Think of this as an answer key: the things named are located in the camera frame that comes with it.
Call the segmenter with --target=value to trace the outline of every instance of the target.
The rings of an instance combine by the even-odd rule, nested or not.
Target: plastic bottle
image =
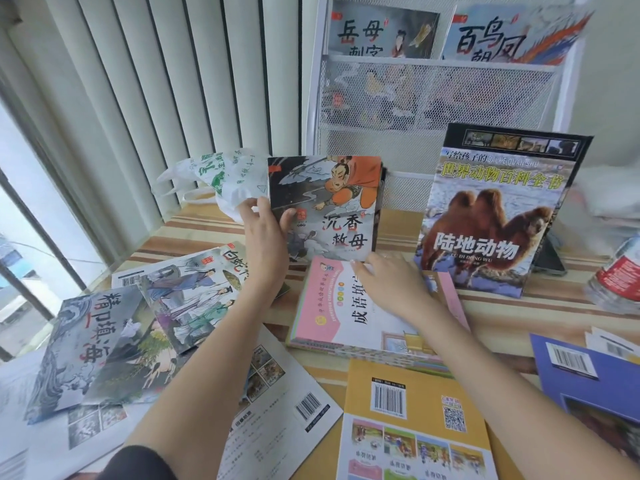
[[[590,279],[584,293],[608,312],[640,315],[640,233],[618,248]]]

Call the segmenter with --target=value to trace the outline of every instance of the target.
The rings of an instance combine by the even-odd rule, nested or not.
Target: bottle label
[[[624,243],[616,257],[596,273],[596,279],[612,293],[640,301],[640,238]]]

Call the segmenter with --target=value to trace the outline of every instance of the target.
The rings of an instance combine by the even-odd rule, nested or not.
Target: yellow book
[[[497,478],[484,419],[457,381],[351,360],[337,480]]]

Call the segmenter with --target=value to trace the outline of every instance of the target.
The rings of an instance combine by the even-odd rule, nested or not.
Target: illustrated figure in orange robe
[[[377,157],[328,157],[337,162],[331,170],[331,178],[324,188],[333,195],[331,199],[314,206],[322,210],[327,205],[341,206],[360,197],[360,206],[370,208],[378,196],[380,184],[380,159]]]

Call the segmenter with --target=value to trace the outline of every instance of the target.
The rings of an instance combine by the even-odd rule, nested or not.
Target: wooden table
[[[422,216],[415,212],[383,210],[378,250],[400,251],[406,258],[412,257],[421,220]],[[161,227],[119,269],[204,251],[231,241],[244,242],[242,225],[226,217],[215,205],[190,205]],[[538,387],[540,381],[529,333],[584,346],[584,332],[597,326],[640,343],[640,320],[606,313],[591,304],[582,293],[585,282],[602,265],[603,259],[576,252],[564,253],[562,250],[561,254],[567,275],[563,278],[532,275],[521,299],[460,291],[473,334]],[[305,267],[290,266],[287,283],[291,291],[274,302],[264,319],[267,328],[281,341],[286,338],[293,322],[304,275]],[[310,351],[289,350],[343,406],[348,360]],[[293,478],[335,478],[341,427],[341,421],[338,421]],[[500,480],[521,479],[522,475],[491,431],[490,437]]]

